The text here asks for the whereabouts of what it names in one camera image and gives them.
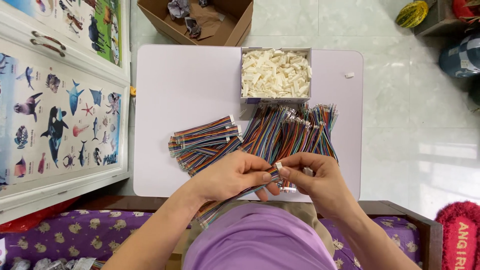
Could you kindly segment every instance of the metal handle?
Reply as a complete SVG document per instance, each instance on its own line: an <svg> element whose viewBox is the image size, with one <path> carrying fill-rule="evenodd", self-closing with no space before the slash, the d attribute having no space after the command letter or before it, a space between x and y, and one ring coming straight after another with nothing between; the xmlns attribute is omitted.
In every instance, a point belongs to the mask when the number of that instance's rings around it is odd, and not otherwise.
<svg viewBox="0 0 480 270"><path fill-rule="evenodd" d="M31 39L30 42L31 42L33 45L42 45L43 47L47 47L47 48L49 48L49 49L51 49L51 50L54 50L54 51L56 51L57 53L59 53L61 57L65 57L65 54L64 54L62 51L60 51L59 49L55 48L55 47L52 46L52 45L45 44L45 43L40 43L40 42L38 42L36 39Z"/></svg>
<svg viewBox="0 0 480 270"><path fill-rule="evenodd" d="M60 43L60 41L58 41L58 40L56 40L56 39L54 39L54 38L52 38L52 37L48 37L48 36L41 35L41 34L39 34L37 31L32 31L32 35L34 35L35 37L44 37L44 38L46 38L46 39L48 39L48 40L50 40L50 41L53 41L53 42L57 43L58 45L60 45L60 48L61 48L62 50L66 50L66 49L67 49L63 44Z"/></svg>

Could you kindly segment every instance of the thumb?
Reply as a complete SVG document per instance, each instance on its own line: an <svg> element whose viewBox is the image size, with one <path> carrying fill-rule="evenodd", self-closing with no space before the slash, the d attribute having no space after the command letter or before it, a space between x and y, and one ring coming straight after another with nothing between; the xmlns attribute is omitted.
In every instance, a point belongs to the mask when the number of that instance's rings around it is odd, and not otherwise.
<svg viewBox="0 0 480 270"><path fill-rule="evenodd" d="M280 169L280 176L302 188L308 187L313 180L313 177L285 166Z"/></svg>
<svg viewBox="0 0 480 270"><path fill-rule="evenodd" d="M267 172L250 172L242 175L249 187L268 184L272 181L272 175Z"/></svg>

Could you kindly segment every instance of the box of white connectors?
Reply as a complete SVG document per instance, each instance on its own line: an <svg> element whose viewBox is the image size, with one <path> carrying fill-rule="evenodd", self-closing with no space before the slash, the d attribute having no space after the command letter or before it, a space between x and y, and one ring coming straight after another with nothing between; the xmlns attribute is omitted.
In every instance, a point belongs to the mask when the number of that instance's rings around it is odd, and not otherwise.
<svg viewBox="0 0 480 270"><path fill-rule="evenodd" d="M311 97L311 48L242 48L240 102L305 103Z"/></svg>

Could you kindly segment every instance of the purple shirt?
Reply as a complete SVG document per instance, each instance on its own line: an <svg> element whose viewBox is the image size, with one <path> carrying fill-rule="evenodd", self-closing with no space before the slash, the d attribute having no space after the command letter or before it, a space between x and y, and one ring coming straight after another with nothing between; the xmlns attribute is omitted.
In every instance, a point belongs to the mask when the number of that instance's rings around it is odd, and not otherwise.
<svg viewBox="0 0 480 270"><path fill-rule="evenodd" d="M256 203L235 207L192 243L184 270L336 270L315 230L287 211Z"/></svg>

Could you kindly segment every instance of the educational poster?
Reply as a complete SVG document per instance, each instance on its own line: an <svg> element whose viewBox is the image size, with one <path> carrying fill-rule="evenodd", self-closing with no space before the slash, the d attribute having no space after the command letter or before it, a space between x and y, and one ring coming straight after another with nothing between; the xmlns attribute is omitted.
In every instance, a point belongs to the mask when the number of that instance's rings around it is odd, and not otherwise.
<svg viewBox="0 0 480 270"><path fill-rule="evenodd" d="M120 0L5 1L122 67Z"/></svg>
<svg viewBox="0 0 480 270"><path fill-rule="evenodd" d="M0 185L117 163L121 98L0 53Z"/></svg>

